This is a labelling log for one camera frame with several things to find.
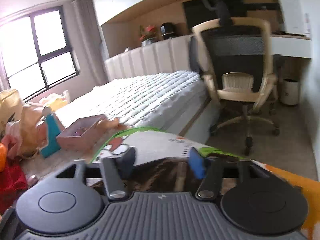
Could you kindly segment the brown corduroy garment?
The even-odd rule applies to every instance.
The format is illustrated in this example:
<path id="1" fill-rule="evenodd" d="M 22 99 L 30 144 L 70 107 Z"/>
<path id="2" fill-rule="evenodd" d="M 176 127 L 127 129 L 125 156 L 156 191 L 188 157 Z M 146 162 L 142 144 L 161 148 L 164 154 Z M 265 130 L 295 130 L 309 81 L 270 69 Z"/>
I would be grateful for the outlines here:
<path id="1" fill-rule="evenodd" d="M 201 181 L 196 179 L 186 160 L 166 158 L 135 167 L 122 183 L 129 193 L 187 191 L 195 194 Z"/>

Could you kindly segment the cartoon print play mat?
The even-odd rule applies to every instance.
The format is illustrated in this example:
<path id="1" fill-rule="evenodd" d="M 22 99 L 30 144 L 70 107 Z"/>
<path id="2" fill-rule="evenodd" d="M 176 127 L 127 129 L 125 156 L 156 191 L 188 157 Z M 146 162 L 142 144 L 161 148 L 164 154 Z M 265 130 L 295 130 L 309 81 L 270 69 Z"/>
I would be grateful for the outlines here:
<path id="1" fill-rule="evenodd" d="M 245 160 L 243 157 L 172 133 L 161 132 L 151 127 L 142 127 L 120 131 L 107 139 L 101 148 L 93 154 L 91 163 L 96 163 L 104 157 L 117 157 L 130 147 L 136 148 L 136 165 L 168 158 L 182 160 L 188 157 L 189 151 L 193 147 L 203 157 L 230 157 L 235 160 Z M 302 191 L 309 204 L 309 214 L 301 231 L 307 239 L 319 239 L 319 182 L 256 160 L 253 163 Z"/>

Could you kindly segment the pink cardboard box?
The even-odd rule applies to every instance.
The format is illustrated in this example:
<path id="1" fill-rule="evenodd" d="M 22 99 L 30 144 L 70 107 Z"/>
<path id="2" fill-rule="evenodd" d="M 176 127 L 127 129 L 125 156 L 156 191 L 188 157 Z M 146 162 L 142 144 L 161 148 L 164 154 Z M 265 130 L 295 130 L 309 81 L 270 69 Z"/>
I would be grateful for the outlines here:
<path id="1" fill-rule="evenodd" d="M 64 129 L 56 137 L 56 140 L 64 150 L 90 150 L 104 134 L 119 124 L 118 118 L 108 120 L 104 114 L 79 118 Z"/>

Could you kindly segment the white quilted mattress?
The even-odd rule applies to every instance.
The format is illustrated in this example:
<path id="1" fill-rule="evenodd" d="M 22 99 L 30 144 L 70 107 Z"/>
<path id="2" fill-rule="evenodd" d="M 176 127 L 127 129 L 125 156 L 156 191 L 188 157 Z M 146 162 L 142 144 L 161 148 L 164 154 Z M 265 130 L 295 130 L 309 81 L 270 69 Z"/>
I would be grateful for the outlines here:
<path id="1" fill-rule="evenodd" d="M 205 143 L 219 117 L 196 72 L 180 70 L 114 79 L 58 109 L 64 127 L 79 118 L 103 114 L 130 127 L 153 127 Z"/>

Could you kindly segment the yellow plush toy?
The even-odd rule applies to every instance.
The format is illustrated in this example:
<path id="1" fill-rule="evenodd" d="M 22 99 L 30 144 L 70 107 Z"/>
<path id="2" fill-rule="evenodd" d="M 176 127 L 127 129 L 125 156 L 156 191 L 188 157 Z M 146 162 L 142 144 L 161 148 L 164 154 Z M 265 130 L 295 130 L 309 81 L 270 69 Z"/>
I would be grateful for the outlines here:
<path id="1" fill-rule="evenodd" d="M 15 89 L 1 91 L 1 139 L 14 140 L 9 158 L 31 159 L 48 146 L 45 122 L 50 108 L 38 103 L 24 103 Z"/>

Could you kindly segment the white waste bin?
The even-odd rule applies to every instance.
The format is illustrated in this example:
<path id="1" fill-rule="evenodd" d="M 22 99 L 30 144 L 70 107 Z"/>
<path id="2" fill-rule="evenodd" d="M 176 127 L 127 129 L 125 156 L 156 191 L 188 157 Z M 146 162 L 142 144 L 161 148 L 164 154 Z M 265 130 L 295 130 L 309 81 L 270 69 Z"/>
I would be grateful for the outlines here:
<path id="1" fill-rule="evenodd" d="M 299 103 L 299 82 L 297 80 L 284 79 L 282 81 L 280 100 L 289 106 L 295 106 Z"/>

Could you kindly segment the beige mesh office chair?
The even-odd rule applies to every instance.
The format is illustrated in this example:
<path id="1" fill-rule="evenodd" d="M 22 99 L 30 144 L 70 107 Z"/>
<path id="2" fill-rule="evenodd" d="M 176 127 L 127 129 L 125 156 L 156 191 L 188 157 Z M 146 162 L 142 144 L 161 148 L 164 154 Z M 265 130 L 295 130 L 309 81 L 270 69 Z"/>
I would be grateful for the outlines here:
<path id="1" fill-rule="evenodd" d="M 278 98 L 277 75 L 271 53 L 268 21 L 247 16 L 244 0 L 201 0 L 216 18 L 192 27 L 189 43 L 191 70 L 199 73 L 213 101 L 238 102 L 240 116 L 210 127 L 210 133 L 243 122 L 246 127 L 244 155 L 253 147 L 251 122 L 265 122 L 279 135 L 279 125 L 258 116 L 272 95 Z"/>

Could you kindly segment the grey curtain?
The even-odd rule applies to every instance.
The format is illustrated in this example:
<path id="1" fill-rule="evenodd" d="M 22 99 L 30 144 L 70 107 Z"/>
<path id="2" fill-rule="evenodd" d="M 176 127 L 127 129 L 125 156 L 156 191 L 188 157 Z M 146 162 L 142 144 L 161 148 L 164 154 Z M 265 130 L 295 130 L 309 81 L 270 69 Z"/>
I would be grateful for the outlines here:
<path id="1" fill-rule="evenodd" d="M 76 22 L 85 50 L 85 57 L 93 79 L 97 85 L 107 83 L 101 55 L 101 35 L 97 24 L 92 0 L 74 0 L 72 2 Z"/>

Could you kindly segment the beige padded headboard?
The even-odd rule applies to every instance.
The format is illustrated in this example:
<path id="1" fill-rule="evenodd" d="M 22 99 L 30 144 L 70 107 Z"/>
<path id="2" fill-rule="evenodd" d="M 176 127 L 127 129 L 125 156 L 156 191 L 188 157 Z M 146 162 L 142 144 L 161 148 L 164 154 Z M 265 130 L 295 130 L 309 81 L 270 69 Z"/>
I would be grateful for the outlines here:
<path id="1" fill-rule="evenodd" d="M 107 59 L 108 80 L 189 70 L 190 38 L 190 35 L 171 38 Z"/>

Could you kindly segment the potted pink flower plant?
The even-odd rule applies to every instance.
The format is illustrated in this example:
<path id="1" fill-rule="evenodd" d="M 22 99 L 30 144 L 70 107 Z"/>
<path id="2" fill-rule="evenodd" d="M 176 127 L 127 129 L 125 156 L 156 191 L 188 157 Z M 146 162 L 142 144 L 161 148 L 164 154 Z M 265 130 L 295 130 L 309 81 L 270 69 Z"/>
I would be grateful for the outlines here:
<path id="1" fill-rule="evenodd" d="M 148 25 L 146 27 L 140 26 L 140 41 L 142 46 L 147 46 L 157 42 L 157 28 L 155 25 Z"/>

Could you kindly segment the black framed window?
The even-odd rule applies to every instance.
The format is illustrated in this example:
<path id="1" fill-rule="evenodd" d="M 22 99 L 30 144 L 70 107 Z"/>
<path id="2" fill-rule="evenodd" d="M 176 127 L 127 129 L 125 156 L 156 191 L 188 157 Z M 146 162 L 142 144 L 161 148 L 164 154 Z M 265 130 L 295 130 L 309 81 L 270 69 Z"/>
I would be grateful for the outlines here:
<path id="1" fill-rule="evenodd" d="M 1 25 L 4 79 L 24 100 L 79 75 L 62 7 Z"/>

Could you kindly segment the black round speaker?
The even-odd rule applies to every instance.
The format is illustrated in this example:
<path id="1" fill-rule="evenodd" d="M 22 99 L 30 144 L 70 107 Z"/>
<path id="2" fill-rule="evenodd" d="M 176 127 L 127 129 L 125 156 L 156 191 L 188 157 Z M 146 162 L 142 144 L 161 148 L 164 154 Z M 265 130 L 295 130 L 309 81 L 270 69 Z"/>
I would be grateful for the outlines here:
<path id="1" fill-rule="evenodd" d="M 172 22 L 163 23 L 160 30 L 164 40 L 177 37 L 176 26 Z"/>

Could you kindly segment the white desk top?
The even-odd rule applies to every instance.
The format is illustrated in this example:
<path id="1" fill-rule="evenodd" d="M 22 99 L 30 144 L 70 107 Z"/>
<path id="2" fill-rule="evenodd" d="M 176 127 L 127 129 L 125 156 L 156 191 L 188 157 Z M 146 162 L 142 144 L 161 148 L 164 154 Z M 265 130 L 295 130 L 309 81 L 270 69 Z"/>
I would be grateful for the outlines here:
<path id="1" fill-rule="evenodd" d="M 292 35 L 271 35 L 273 55 L 312 59 L 311 38 Z"/>

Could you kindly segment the black monitor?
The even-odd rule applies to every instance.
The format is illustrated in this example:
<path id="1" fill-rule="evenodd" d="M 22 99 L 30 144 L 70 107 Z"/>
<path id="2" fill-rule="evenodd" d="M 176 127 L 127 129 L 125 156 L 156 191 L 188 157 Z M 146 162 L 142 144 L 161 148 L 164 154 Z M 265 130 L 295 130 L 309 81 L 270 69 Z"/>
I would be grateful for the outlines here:
<path id="1" fill-rule="evenodd" d="M 227 0 L 225 2 L 232 17 L 246 17 L 247 10 L 244 3 Z M 183 2 L 183 9 L 188 30 L 203 22 L 219 18 L 215 11 L 208 10 L 202 0 L 191 0 Z"/>

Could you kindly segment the white box on desk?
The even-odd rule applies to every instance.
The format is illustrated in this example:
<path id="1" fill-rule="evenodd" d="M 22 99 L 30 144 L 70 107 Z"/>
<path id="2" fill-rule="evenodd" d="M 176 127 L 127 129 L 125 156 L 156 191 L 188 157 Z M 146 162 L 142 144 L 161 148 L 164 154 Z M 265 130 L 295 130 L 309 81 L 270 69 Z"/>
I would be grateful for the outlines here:
<path id="1" fill-rule="evenodd" d="M 278 0 L 283 25 L 286 33 L 291 35 L 311 37 L 305 26 L 305 16 L 299 0 Z"/>

